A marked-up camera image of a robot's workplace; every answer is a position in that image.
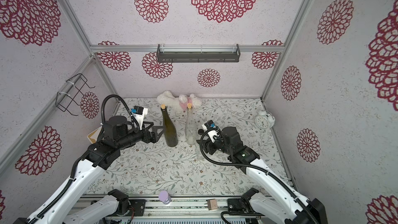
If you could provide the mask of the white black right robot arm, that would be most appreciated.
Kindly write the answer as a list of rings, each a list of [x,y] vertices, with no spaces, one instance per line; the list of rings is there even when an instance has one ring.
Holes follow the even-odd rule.
[[[243,194],[246,211],[221,214],[266,217],[276,224],[326,224],[325,206],[316,198],[310,200],[276,175],[253,149],[243,144],[235,127],[219,129],[204,125],[198,130],[200,152],[212,164],[235,167],[256,181],[272,199],[250,189]]]

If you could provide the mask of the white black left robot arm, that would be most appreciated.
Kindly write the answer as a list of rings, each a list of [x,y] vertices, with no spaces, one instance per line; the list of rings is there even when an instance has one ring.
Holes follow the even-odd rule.
[[[111,214],[124,215],[129,210],[129,197],[113,190],[96,203],[70,214],[71,209],[87,190],[120,156],[121,150],[142,141],[146,144],[159,141],[163,126],[140,120],[128,121],[124,116],[114,116],[103,122],[103,133],[73,164],[69,178],[57,191],[28,218],[17,218],[17,224],[95,224]]]

